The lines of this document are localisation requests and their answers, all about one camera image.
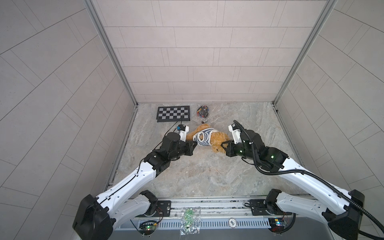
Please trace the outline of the brown teddy bear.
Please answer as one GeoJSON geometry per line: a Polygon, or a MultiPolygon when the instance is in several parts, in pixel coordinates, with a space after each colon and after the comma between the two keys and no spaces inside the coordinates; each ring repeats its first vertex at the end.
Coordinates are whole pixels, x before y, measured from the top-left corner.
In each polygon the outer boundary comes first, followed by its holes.
{"type": "Polygon", "coordinates": [[[186,136],[187,141],[195,141],[198,146],[211,147],[214,153],[226,153],[222,147],[222,143],[230,140],[229,136],[208,124],[198,126],[193,132],[188,133],[186,136]]]}

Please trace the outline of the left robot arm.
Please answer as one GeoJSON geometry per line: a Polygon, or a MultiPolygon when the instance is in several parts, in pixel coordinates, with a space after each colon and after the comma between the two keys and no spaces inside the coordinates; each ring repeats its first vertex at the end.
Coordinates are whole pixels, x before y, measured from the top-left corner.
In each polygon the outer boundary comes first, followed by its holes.
{"type": "Polygon", "coordinates": [[[158,198],[150,191],[132,196],[145,184],[165,171],[171,161],[192,156],[197,142],[187,141],[178,133],[164,136],[159,149],[151,151],[127,177],[100,193],[84,197],[78,207],[73,229],[82,240],[107,240],[113,231],[139,215],[152,215],[158,198]]]}

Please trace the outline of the striped knit bear sweater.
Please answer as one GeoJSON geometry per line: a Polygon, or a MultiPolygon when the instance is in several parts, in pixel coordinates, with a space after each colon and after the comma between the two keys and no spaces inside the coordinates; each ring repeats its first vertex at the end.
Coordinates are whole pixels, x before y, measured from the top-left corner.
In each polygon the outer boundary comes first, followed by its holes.
{"type": "Polygon", "coordinates": [[[211,136],[213,133],[218,133],[214,128],[207,128],[193,136],[193,141],[197,142],[199,146],[211,146],[211,136]]]}

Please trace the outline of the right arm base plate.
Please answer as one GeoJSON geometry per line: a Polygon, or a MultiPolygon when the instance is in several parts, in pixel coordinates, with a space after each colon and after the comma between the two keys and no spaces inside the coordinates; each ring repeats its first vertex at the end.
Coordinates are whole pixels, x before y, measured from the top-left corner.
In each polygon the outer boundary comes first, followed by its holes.
{"type": "Polygon", "coordinates": [[[284,214],[280,209],[274,212],[268,210],[264,199],[251,199],[249,201],[249,208],[253,216],[282,216],[284,214]]]}

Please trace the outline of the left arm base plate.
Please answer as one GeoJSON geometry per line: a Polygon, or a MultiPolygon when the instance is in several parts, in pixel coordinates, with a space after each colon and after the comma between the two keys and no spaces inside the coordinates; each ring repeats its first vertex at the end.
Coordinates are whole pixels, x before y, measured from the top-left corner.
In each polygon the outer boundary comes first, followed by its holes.
{"type": "Polygon", "coordinates": [[[156,208],[150,207],[150,210],[153,210],[153,212],[147,212],[142,215],[137,215],[135,218],[158,218],[158,217],[169,217],[171,212],[171,201],[166,200],[158,200],[156,208]]]}

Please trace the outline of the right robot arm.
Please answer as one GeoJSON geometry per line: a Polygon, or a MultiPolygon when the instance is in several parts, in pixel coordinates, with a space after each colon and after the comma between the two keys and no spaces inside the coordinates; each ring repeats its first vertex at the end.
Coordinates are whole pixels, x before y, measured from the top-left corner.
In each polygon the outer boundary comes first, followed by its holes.
{"type": "Polygon", "coordinates": [[[358,190],[347,191],[306,170],[286,153],[264,145],[261,136],[252,130],[229,126],[233,139],[222,143],[228,157],[239,156],[253,161],[263,175],[282,177],[314,197],[307,200],[273,189],[266,198],[270,213],[291,212],[327,224],[345,240],[356,240],[363,218],[360,210],[365,196],[358,190]]]}

